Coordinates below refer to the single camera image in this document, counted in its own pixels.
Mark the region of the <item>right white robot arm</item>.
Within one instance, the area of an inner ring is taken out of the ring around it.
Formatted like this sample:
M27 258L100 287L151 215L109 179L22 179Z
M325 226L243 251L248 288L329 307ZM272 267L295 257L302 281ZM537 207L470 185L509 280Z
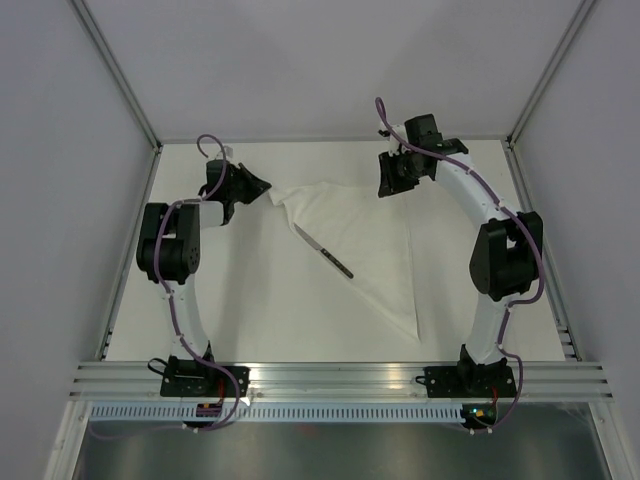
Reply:
M459 388L478 395L493 374L488 365L506 358L504 336L512 309L536 302L544 289L543 222L515 211L479 173L468 147L446 139L431 114L392 125L378 113L387 149L379 156L381 198L408 192L424 178L442 187L477 229L469 273L478 292L474 322L456 371ZM538 293L529 296L530 287Z

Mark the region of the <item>white cloth napkin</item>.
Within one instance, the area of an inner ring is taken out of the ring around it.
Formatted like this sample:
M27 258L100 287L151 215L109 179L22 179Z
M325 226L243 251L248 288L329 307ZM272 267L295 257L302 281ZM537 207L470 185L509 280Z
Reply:
M284 208L294 234L304 241L294 230L296 223L354 274L353 280L347 279L311 248L345 279L356 296L397 331L419 339L411 238L403 200L379 199L374 186L327 182L272 189L269 197L274 206Z

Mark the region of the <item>black handled steel knife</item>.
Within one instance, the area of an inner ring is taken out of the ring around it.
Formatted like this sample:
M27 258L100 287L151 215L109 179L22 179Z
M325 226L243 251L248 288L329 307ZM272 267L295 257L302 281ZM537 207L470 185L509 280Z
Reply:
M331 254L326 248L320 245L314 238L312 238L304 229L298 224L294 223L294 230L296 233L315 251L322 255L329 263L331 263L338 271L340 271L347 279L353 280L354 274L333 254Z

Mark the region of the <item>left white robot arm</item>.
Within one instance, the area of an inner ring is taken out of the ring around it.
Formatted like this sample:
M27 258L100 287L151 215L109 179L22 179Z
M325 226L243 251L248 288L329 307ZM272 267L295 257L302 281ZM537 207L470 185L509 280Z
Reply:
M195 395L209 395L218 384L196 299L201 232L228 225L238 203L249 205L271 188L243 164L212 160L206 164L206 182L196 197L171 204L151 202L144 208L136 264L167 303L173 333L170 360L193 362L183 383Z

